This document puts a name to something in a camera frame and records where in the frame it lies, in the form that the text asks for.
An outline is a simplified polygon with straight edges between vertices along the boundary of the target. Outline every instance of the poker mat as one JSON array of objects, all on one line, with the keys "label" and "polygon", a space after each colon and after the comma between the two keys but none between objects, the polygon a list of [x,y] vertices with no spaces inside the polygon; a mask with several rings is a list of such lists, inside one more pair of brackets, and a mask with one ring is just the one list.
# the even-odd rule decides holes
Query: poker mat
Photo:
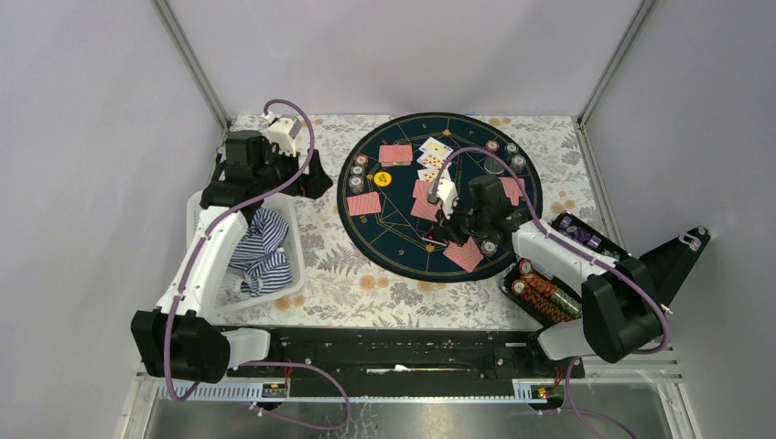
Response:
[{"label": "poker mat", "polygon": [[[412,193],[418,179],[417,171],[425,169],[416,160],[423,154],[419,147],[428,137],[437,139],[453,150],[468,146],[482,148],[486,142],[494,140],[499,144],[496,154],[502,159],[506,158],[507,144],[517,145],[496,128],[454,113],[425,112],[393,119],[361,139],[342,165],[337,183],[337,207],[342,225],[356,247],[367,258],[404,277],[438,283],[475,281],[492,277],[515,261],[511,248],[499,246],[495,254],[484,258],[469,273],[443,254],[445,246],[421,239],[435,222],[410,215],[415,204]],[[413,147],[411,165],[381,166],[378,161],[381,145],[407,144]],[[356,155],[366,155],[369,159],[369,163],[364,166],[365,184],[359,195],[377,192],[382,205],[380,212],[360,216],[350,216],[348,212],[348,197],[356,195],[349,186],[351,170],[356,166]],[[528,196],[536,208],[536,213],[541,216],[542,187],[539,176],[522,148],[520,155],[525,158],[526,163],[518,177],[524,179]],[[486,158],[485,155],[465,153],[456,157],[448,168],[456,184],[459,200],[466,203],[466,206],[473,206],[469,181],[486,173]],[[391,176],[388,186],[380,187],[374,181],[374,176],[381,171]],[[509,174],[503,172],[498,177],[508,176]],[[485,236],[475,235],[473,238],[480,242]]]}]

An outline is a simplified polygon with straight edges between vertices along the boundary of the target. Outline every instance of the white plastic bin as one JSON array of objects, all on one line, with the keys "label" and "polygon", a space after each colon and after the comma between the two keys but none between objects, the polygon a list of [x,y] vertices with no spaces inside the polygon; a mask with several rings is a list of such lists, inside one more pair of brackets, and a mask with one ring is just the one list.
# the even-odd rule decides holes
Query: white plastic bin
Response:
[{"label": "white plastic bin", "polygon": [[[186,224],[187,247],[191,245],[191,241],[194,239],[194,230],[197,229],[199,213],[202,211],[202,208],[199,206],[201,198],[202,191],[197,192],[189,198],[189,202],[186,205],[187,218],[189,219]],[[286,240],[283,241],[283,249],[286,252],[288,264],[291,267],[291,284],[287,288],[271,294],[263,295],[261,297],[250,297],[235,302],[226,302],[226,294],[223,294],[216,299],[217,304],[222,304],[222,306],[216,309],[217,313],[228,313],[264,302],[277,300],[284,295],[296,293],[301,290],[302,286],[304,286],[307,281],[305,259],[302,254],[302,241],[299,239],[299,224],[296,222],[296,213],[294,212],[294,199],[288,195],[275,194],[270,198],[267,198],[262,207],[280,214],[280,216],[288,223],[288,236],[286,236]]]}]

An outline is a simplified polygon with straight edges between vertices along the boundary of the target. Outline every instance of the gray wall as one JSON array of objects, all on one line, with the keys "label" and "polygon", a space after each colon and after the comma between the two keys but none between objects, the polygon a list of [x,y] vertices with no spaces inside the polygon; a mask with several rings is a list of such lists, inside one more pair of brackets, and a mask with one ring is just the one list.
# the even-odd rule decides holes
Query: gray wall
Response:
[{"label": "gray wall", "polygon": [[673,306],[706,438],[772,437],[776,3],[660,2],[589,125],[635,252],[707,225]]},{"label": "gray wall", "polygon": [[172,0],[224,106],[578,114],[639,0]]},{"label": "gray wall", "polygon": [[0,437],[111,437],[219,130],[148,1],[3,2],[0,59]]}]

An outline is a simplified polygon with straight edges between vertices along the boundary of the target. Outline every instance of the gray floor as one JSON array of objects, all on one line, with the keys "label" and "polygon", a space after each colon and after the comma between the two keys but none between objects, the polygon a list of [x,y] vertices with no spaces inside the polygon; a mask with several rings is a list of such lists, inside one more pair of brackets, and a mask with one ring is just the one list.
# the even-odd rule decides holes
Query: gray floor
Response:
[{"label": "gray floor", "polygon": [[[641,439],[671,437],[657,394],[647,384],[577,385],[577,407],[604,412],[630,427]],[[309,423],[335,424],[344,408],[333,403],[287,403],[277,409]],[[171,401],[157,403],[146,438],[588,438],[574,414],[511,416],[531,409],[512,404],[360,403],[353,421],[339,432],[320,433],[266,416],[247,404]],[[616,426],[591,420],[610,439],[628,437]]]}]

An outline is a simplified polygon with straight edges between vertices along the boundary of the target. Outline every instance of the striped cloth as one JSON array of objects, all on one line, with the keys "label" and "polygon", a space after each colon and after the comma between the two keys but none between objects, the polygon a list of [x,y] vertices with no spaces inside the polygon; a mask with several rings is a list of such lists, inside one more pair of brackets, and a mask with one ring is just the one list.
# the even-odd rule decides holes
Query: striped cloth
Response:
[{"label": "striped cloth", "polygon": [[246,274],[250,284],[241,290],[250,297],[274,293],[291,284],[291,267],[281,245],[288,234],[286,221],[267,209],[258,209],[245,236],[234,249],[229,267]]}]

